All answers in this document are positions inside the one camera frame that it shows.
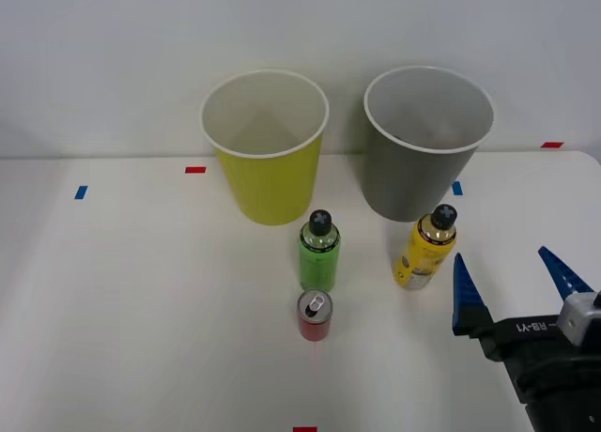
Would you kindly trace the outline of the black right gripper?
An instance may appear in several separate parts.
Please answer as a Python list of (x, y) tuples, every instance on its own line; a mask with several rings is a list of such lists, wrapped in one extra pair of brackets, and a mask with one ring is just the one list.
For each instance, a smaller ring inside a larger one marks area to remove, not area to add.
[[(563, 302), (594, 304), (595, 291), (546, 246), (538, 250)], [(555, 393), (600, 390), (600, 334), (577, 346), (557, 326), (556, 315), (494, 322), (461, 253), (454, 259), (455, 336), (477, 338), (485, 356), (503, 363), (518, 400), (531, 404)]]

